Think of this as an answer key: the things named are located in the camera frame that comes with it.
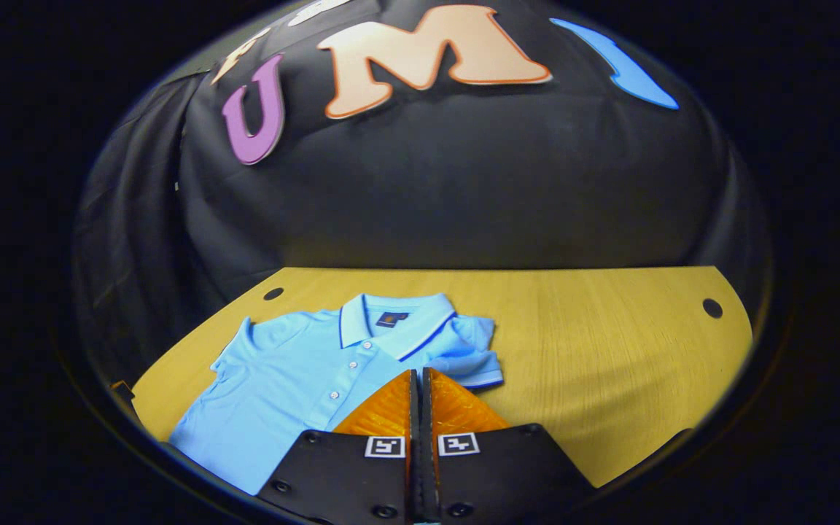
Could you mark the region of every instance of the shirt logo label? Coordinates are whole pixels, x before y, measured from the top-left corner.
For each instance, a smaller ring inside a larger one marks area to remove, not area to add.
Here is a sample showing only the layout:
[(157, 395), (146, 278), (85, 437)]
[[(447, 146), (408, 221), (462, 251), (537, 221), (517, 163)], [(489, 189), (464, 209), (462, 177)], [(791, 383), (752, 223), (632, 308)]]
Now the shirt logo label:
[(440, 435), (441, 456), (466, 456), (480, 452), (474, 432), (443, 433)]
[(371, 435), (365, 446), (366, 458), (404, 458), (404, 436)]
[(394, 328), (394, 325), (397, 324), (399, 320), (407, 319), (407, 315), (404, 313), (397, 313), (397, 312), (384, 312), (381, 315), (381, 318), (378, 319), (378, 322), (374, 323), (375, 326), (384, 326), (386, 328)]

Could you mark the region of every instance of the purple letter u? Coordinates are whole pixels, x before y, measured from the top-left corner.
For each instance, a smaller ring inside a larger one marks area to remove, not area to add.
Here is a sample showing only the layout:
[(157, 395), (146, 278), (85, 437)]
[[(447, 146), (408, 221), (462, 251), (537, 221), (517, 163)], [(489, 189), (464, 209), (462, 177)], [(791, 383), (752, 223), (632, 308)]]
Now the purple letter u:
[(277, 54), (267, 60), (251, 77), (257, 82), (257, 94), (261, 100), (263, 113), (261, 129), (255, 134), (248, 133), (242, 111), (242, 98), (246, 86), (231, 94), (222, 107), (226, 117), (226, 129), (229, 130), (229, 142), (233, 145), (236, 157), (243, 164), (254, 164), (268, 156), (277, 144), (277, 138), (284, 128), (284, 99), (281, 96), (281, 84), (277, 79), (277, 63), (284, 56)]

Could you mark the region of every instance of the letter m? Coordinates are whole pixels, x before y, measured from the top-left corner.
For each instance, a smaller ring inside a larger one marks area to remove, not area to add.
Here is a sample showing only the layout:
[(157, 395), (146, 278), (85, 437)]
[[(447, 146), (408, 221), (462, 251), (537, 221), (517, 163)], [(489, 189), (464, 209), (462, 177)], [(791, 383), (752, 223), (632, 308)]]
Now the letter m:
[(546, 66), (530, 60), (485, 6), (440, 6), (424, 14), (413, 33), (367, 21), (318, 44), (332, 51), (336, 97), (326, 106), (330, 119), (344, 119), (379, 106), (393, 87), (371, 76), (369, 60), (416, 90), (433, 86), (449, 44), (456, 65), (449, 76), (464, 84), (537, 84), (553, 79)]

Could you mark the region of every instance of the light blue polo shirt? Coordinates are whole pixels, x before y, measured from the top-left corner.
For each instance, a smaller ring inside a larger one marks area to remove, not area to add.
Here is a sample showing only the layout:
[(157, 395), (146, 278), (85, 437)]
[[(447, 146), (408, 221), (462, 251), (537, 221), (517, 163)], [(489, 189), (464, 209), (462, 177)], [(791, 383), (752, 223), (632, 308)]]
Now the light blue polo shirt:
[(359, 295), (339, 310), (246, 318), (170, 443), (257, 494), (301, 432), (332, 431), (405, 370), (430, 366), (470, 389), (503, 382), (488, 350), (493, 332), (494, 320), (457, 315), (441, 293)]

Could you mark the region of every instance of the black background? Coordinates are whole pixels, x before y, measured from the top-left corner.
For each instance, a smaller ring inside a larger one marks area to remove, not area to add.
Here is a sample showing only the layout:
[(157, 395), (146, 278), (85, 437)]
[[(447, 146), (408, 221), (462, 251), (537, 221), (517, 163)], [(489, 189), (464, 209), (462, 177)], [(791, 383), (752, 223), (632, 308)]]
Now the black background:
[[(267, 4), (0, 4), (0, 522), (227, 523), (91, 415), (77, 345), (77, 194), (151, 83)], [(581, 2), (697, 89), (757, 176), (796, 309), (724, 436), (609, 521), (840, 521), (840, 4)]]

